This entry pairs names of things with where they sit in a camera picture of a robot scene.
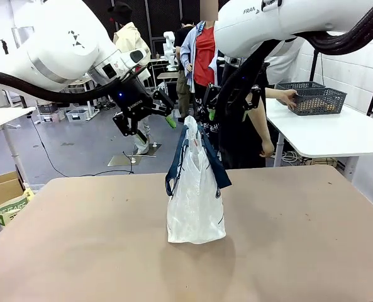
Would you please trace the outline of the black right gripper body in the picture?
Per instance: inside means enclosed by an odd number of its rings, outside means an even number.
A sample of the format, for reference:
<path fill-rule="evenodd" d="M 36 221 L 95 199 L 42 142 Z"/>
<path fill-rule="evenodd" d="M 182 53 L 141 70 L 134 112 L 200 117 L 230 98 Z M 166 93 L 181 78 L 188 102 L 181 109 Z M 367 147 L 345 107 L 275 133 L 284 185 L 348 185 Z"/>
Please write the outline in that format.
<path fill-rule="evenodd" d="M 219 92 L 219 107 L 247 107 L 246 97 L 252 88 L 249 75 L 223 74 Z"/>

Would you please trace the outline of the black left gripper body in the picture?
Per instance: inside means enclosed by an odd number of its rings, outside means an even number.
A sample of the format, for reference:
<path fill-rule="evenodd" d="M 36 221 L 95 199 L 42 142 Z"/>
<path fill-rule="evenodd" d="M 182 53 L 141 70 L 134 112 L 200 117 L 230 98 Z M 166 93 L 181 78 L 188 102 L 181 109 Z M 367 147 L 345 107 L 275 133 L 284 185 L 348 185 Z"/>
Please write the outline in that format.
<path fill-rule="evenodd" d="M 128 118 L 142 120 L 152 114 L 152 95 L 139 80 L 124 82 L 114 93 L 114 101 Z"/>

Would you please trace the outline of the collaborator left hand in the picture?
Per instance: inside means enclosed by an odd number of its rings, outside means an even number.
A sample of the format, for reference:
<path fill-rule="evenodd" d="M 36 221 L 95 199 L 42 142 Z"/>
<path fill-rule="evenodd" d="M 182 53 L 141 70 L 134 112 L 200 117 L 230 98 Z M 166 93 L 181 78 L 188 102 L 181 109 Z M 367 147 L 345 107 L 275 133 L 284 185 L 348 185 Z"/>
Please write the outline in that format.
<path fill-rule="evenodd" d="M 286 89 L 286 90 L 276 90 L 276 99 L 286 105 L 289 109 L 294 110 L 297 106 L 294 99 L 297 95 L 297 91 L 293 89 Z"/>

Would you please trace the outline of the collaborator right hand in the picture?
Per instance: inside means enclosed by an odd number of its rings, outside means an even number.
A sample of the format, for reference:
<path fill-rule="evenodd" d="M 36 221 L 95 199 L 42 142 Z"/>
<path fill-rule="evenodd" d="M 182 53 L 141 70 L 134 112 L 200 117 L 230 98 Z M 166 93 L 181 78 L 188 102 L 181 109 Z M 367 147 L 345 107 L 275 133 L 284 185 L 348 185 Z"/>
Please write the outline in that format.
<path fill-rule="evenodd" d="M 262 140 L 262 151 L 259 154 L 263 158 L 272 157 L 274 153 L 274 145 L 271 140 Z"/>

